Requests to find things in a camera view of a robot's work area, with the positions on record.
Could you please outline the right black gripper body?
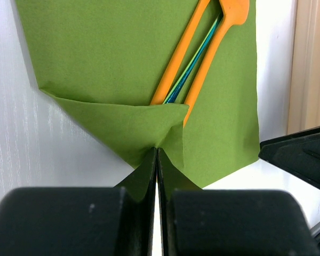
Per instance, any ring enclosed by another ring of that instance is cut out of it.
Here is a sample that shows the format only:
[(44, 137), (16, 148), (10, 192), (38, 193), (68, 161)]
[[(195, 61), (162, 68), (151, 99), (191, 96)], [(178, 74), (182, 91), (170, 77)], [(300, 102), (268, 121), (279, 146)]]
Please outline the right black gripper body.
[(320, 126), (261, 142), (259, 158), (320, 190)]

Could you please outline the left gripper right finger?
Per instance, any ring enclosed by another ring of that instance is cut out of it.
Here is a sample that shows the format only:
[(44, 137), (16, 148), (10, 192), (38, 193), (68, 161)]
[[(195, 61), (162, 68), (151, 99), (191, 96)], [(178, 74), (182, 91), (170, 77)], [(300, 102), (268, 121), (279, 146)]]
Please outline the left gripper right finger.
[(170, 255), (170, 218), (168, 217), (168, 212), (171, 196), (176, 189), (188, 191), (202, 189), (173, 165), (163, 148), (157, 149), (157, 183), (161, 221), (162, 255)]

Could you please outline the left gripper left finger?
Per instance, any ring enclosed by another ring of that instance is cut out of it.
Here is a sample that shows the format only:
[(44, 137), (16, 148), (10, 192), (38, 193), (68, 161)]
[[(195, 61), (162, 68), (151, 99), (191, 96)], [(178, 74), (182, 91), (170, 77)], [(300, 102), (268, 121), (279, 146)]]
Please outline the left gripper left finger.
[(116, 255), (151, 255), (156, 190), (156, 148), (117, 187), (121, 213)]

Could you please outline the orange plastic knife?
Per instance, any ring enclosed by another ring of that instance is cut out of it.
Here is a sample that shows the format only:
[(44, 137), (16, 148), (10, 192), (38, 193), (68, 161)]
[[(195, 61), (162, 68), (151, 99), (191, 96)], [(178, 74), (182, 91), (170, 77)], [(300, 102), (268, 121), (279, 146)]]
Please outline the orange plastic knife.
[(200, 19), (207, 8), (210, 0), (200, 0), (175, 48), (175, 51), (165, 69), (165, 72), (158, 84), (158, 87), (154, 93), (154, 96), (150, 102), (151, 105), (160, 105), (164, 102), (175, 76), (179, 70), (179, 67), (183, 61), (189, 44), (193, 38), (195, 30), (200, 22)]

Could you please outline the green paper napkin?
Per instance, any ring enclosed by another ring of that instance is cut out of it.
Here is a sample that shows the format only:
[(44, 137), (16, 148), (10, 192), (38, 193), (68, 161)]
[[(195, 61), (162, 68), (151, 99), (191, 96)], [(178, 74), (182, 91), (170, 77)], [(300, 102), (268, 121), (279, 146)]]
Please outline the green paper napkin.
[(186, 123), (151, 99), (196, 1), (17, 1), (39, 89), (132, 167), (151, 147), (205, 187), (258, 159), (256, 2), (222, 40)]

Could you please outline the orange plastic spoon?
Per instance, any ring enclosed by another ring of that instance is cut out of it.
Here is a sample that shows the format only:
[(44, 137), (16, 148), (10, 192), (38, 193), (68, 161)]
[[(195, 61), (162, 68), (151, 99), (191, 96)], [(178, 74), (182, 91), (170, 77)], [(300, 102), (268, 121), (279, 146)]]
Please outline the orange plastic spoon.
[(222, 7), (223, 19), (219, 28), (211, 39), (204, 59), (185, 99), (185, 104), (189, 106), (189, 109), (185, 116), (183, 126), (186, 125), (189, 119), (191, 111), (198, 98), (210, 65), (222, 39), (224, 38), (230, 27), (234, 25), (242, 25), (245, 23), (250, 9), (249, 0), (224, 0), (220, 1), (220, 5)]

